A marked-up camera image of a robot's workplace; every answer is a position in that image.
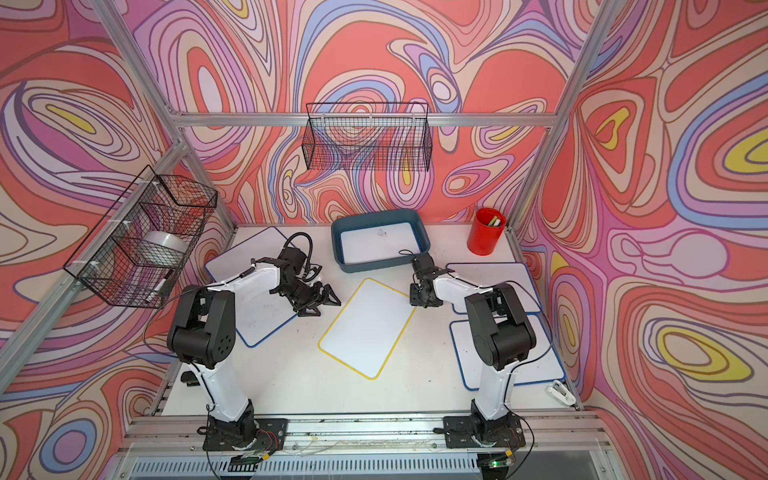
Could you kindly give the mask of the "blue whiteboard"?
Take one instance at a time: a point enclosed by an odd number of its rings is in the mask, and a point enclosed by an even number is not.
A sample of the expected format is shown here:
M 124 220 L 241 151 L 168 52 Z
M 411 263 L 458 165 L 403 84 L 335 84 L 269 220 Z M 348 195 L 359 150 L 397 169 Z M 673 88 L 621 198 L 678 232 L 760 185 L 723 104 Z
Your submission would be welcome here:
M 541 312 L 541 300 L 536 292 L 530 273 L 518 262 L 453 262 L 447 267 L 459 278 L 478 286 L 490 287 L 509 283 L 529 314 Z
M 565 377 L 564 369 L 552 348 L 550 338 L 543 328 L 540 318 L 529 314 L 528 320 L 536 334 L 537 344 L 529 352 L 523 365 L 515 369 L 514 384 L 520 386 L 562 380 Z M 485 364 L 475 350 L 471 339 L 469 321 L 451 322 L 449 329 L 462 382 L 467 390 L 477 391 L 480 387 L 481 370 Z
M 264 228 L 208 261 L 204 269 L 215 282 L 222 282 L 249 268 L 252 259 L 276 258 L 286 239 L 277 228 Z
M 297 314 L 289 301 L 278 294 L 236 295 L 236 331 L 247 348 L 255 348 Z

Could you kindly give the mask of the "yellow-framed whiteboard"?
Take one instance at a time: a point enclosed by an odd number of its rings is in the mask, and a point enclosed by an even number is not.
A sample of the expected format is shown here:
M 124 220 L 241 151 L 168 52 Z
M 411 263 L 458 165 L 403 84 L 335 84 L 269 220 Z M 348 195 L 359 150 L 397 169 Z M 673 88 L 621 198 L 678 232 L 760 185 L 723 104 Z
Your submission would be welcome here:
M 321 336 L 318 349 L 373 381 L 380 376 L 414 312 L 407 295 L 367 278 Z

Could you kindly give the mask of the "smudged blue-framed whiteboard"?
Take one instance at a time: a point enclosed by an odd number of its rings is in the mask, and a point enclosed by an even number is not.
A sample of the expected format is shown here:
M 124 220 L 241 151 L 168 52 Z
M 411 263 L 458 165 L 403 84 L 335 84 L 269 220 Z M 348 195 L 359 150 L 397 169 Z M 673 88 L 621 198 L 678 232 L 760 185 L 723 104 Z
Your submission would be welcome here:
M 363 264 L 420 253 L 416 234 L 407 222 L 344 231 L 340 234 L 344 264 Z

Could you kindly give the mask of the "teal plastic storage box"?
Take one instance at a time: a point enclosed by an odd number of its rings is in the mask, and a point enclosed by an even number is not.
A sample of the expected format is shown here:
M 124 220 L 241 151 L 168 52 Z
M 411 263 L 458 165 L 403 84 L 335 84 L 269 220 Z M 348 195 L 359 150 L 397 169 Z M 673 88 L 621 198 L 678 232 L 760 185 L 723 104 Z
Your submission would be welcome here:
M 408 264 L 431 248 L 420 215 L 411 209 L 340 218 L 330 232 L 335 261 L 349 274 Z

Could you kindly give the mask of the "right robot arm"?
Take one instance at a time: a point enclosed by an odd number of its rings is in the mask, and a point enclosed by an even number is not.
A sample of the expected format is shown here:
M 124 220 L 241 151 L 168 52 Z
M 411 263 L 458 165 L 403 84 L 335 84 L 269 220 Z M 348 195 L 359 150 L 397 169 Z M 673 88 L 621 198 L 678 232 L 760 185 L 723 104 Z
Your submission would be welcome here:
M 537 346 L 535 331 L 515 288 L 508 282 L 480 286 L 439 267 L 428 253 L 410 256 L 409 287 L 414 307 L 437 308 L 444 302 L 463 304 L 472 344 L 484 364 L 481 384 L 472 400 L 468 420 L 478 439 L 511 427 L 507 390 L 514 368 Z

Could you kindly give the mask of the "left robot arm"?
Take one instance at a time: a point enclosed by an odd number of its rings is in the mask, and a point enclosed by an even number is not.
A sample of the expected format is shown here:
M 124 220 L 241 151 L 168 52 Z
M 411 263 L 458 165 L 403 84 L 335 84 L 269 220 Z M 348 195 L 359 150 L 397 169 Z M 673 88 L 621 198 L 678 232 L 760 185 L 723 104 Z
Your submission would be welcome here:
M 211 400 L 210 423 L 239 431 L 256 428 L 252 402 L 237 383 L 229 360 L 236 340 L 237 308 L 262 294 L 288 301 L 299 317 L 319 316 L 321 306 L 339 306 L 333 288 L 317 279 L 300 249 L 286 246 L 276 258 L 253 259 L 222 282 L 184 288 L 167 335 L 167 348 L 203 386 Z

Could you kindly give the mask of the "red plastic cup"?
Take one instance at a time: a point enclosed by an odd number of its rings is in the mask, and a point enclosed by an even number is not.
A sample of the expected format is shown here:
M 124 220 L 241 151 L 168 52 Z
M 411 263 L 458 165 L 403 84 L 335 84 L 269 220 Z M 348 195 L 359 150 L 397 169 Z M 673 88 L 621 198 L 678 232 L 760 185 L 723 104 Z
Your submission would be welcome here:
M 501 218 L 501 225 L 498 227 L 488 227 L 488 222 L 494 216 Z M 493 208 L 479 209 L 471 225 L 467 239 L 467 248 L 475 255 L 490 255 L 495 250 L 505 228 L 506 217 L 500 211 Z

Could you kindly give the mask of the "silver tape roll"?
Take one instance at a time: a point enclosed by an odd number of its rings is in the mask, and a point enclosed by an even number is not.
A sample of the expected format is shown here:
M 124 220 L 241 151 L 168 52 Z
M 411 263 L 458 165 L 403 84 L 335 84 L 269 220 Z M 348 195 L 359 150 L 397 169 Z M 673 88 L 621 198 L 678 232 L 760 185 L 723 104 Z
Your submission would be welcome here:
M 149 231 L 139 244 L 139 255 L 149 265 L 176 267 L 187 252 L 188 243 L 180 237 L 163 231 Z

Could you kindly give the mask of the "white clip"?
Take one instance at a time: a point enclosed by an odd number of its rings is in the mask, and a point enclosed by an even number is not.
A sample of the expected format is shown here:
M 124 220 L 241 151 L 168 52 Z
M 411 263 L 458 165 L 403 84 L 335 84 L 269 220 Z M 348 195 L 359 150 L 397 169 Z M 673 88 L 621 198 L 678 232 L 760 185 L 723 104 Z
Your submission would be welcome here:
M 577 403 L 574 394 L 560 380 L 553 380 L 545 391 L 552 399 L 566 407 L 574 407 Z

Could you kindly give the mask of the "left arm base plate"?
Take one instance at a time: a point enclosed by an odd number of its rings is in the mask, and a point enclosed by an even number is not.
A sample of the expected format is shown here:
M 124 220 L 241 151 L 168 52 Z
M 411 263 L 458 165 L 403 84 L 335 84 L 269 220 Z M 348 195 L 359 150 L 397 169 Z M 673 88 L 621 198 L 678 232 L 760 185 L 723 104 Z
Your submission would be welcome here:
M 204 438 L 203 449 L 207 452 L 274 453 L 284 448 L 287 427 L 285 418 L 223 422 L 209 416 L 197 434 Z

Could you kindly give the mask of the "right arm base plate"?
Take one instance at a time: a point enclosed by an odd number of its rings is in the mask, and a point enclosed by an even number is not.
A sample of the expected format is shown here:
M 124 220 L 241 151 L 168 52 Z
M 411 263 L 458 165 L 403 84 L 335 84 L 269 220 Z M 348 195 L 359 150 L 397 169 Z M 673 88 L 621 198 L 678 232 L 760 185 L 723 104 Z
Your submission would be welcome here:
M 527 445 L 521 419 L 510 412 L 495 420 L 470 414 L 444 416 L 442 422 L 436 431 L 442 433 L 450 449 L 506 447 L 516 451 Z

